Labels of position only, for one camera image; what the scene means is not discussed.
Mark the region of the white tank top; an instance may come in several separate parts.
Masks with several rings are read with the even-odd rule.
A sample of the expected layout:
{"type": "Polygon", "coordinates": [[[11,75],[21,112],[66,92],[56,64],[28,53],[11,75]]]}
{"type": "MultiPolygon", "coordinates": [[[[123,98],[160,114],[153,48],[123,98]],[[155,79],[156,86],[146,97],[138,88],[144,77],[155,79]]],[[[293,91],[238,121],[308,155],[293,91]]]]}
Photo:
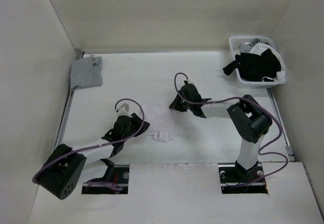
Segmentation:
{"type": "Polygon", "coordinates": [[[184,127],[184,113],[169,109],[167,106],[142,105],[144,118],[150,126],[144,133],[152,140],[169,143],[174,139],[188,138],[184,127]]]}

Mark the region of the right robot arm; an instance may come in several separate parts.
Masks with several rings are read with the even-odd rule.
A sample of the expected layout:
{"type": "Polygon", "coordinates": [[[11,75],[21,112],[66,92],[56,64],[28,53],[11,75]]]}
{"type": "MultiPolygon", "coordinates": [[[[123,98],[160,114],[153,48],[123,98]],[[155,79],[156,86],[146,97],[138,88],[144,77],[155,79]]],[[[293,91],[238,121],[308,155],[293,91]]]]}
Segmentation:
{"type": "Polygon", "coordinates": [[[272,118],[261,109],[251,96],[244,95],[236,103],[215,103],[202,98],[194,84],[185,84],[176,90],[177,96],[169,108],[179,112],[191,111],[200,118],[227,118],[234,124],[241,137],[240,153],[235,161],[235,175],[241,184],[253,180],[258,161],[258,152],[272,118]]]}

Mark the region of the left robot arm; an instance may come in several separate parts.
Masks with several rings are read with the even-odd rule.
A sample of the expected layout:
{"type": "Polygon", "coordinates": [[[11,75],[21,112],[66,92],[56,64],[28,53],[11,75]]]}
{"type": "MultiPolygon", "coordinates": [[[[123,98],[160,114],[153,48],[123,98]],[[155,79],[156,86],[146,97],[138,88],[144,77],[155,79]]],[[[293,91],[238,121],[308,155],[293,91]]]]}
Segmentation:
{"type": "Polygon", "coordinates": [[[92,146],[78,150],[61,144],[50,155],[41,170],[33,177],[32,181],[44,187],[58,199],[66,199],[74,190],[86,160],[83,152],[98,153],[101,147],[112,147],[109,157],[117,155],[124,147],[124,143],[143,134],[150,127],[150,123],[137,116],[118,116],[113,128],[101,140],[92,146]]]}

